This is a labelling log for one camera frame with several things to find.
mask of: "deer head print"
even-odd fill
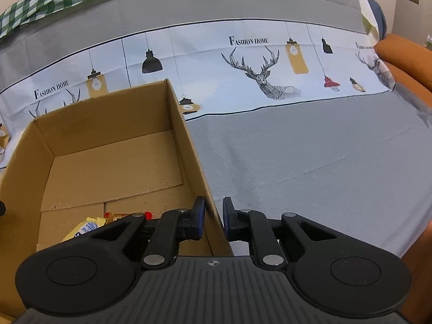
[[[66,91],[72,97],[72,103],[71,104],[77,103],[79,101],[79,97],[81,96],[81,89],[78,90],[78,98],[75,98],[75,95],[72,94],[68,89],[66,89]],[[67,106],[66,102],[63,101],[63,107],[66,107],[66,106]]]
[[[252,68],[245,63],[244,57],[241,58],[241,64],[239,64],[238,61],[234,59],[234,52],[236,48],[234,48],[234,50],[231,52],[229,60],[226,59],[223,53],[222,57],[232,68],[244,71],[248,78],[256,81],[261,91],[264,92],[268,98],[273,100],[284,100],[290,96],[298,95],[300,90],[293,86],[273,86],[267,81],[267,78],[270,76],[269,68],[273,67],[279,60],[279,50],[277,51],[277,56],[275,56],[267,46],[265,47],[270,52],[271,57],[270,60],[267,61],[267,59],[263,56],[264,64],[261,66],[261,73],[255,73]]]
[[[370,66],[370,64],[366,62],[364,58],[360,57],[360,51],[356,53],[356,56],[361,63],[366,64],[371,71],[375,72],[378,79],[384,86],[388,87],[389,89],[394,87],[393,76],[391,75],[390,71],[382,71],[381,60],[378,57],[373,58],[374,64],[373,66]]]
[[[39,102],[38,102],[38,105],[36,106],[35,114],[33,114],[33,113],[29,110],[30,114],[31,114],[32,117],[35,118],[35,119],[41,116],[41,114],[40,114],[40,112],[39,112],[39,104],[40,104],[40,103],[41,103],[41,102],[39,101]]]

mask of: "red lamp print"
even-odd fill
[[[330,89],[333,89],[334,91],[339,91],[338,86],[340,86],[339,83],[334,82],[333,80],[331,80],[329,77],[327,77],[326,75],[324,75],[324,87],[329,87]]]
[[[324,66],[323,66],[323,64],[321,63],[321,60],[320,60],[320,58],[319,58],[319,56],[318,56],[318,52],[317,52],[317,49],[316,49],[316,47],[315,47],[315,44],[314,44],[314,42],[313,42],[313,40],[312,40],[312,38],[311,38],[311,34],[310,34],[310,32],[309,32],[309,27],[308,27],[308,25],[306,25],[306,28],[308,29],[308,33],[309,33],[309,37],[310,37],[310,41],[312,42],[312,45],[314,46],[314,50],[315,50],[315,54],[317,55],[318,62],[320,63],[321,68],[323,69],[323,73],[324,73],[324,87],[329,87],[329,88],[332,89],[333,91],[338,92],[338,91],[340,90],[340,89],[339,89],[340,84],[339,84],[339,83],[336,83],[336,82],[333,81],[330,77],[327,77],[327,75],[325,74]]]

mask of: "cardboard box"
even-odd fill
[[[14,318],[0,313],[0,324],[10,324],[14,321]]]
[[[180,254],[231,255],[169,81],[114,92],[53,111],[29,124],[0,183],[0,312],[24,310],[20,263],[104,212],[191,208],[207,201],[205,233]]]

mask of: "circular pad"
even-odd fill
[[[360,257],[345,257],[331,265],[333,276],[351,286],[373,284],[381,276],[381,270],[372,261]]]
[[[19,266],[16,289],[27,308],[55,316],[83,315],[109,307],[129,291],[135,268],[120,249],[99,240],[82,241],[42,250]]]
[[[398,309],[411,275],[395,255],[368,244],[311,243],[294,266],[297,288],[313,305],[345,318],[373,318]]]
[[[64,286],[80,285],[96,275],[98,266],[84,257],[64,257],[57,259],[47,268],[49,280]]]

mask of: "logo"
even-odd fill
[[[230,36],[229,44],[232,45],[259,45],[267,44],[268,38],[254,38],[254,39],[236,39],[234,36]]]
[[[48,89],[45,89],[43,91],[39,91],[39,89],[34,91],[35,99],[39,100],[41,97],[47,96],[57,90],[60,90],[61,88],[64,88],[65,86],[69,85],[69,80],[65,80],[64,82],[58,83],[54,86],[49,87]]]
[[[213,259],[213,260],[211,260],[210,262],[207,262],[207,264],[208,264],[209,266],[212,266],[212,267],[214,268],[214,267],[216,267],[216,266],[219,266],[219,265],[220,265],[220,262],[219,262],[219,261],[216,261],[216,259]]]
[[[373,50],[374,48],[372,46],[360,46],[358,43],[356,43],[357,48],[360,50]]]

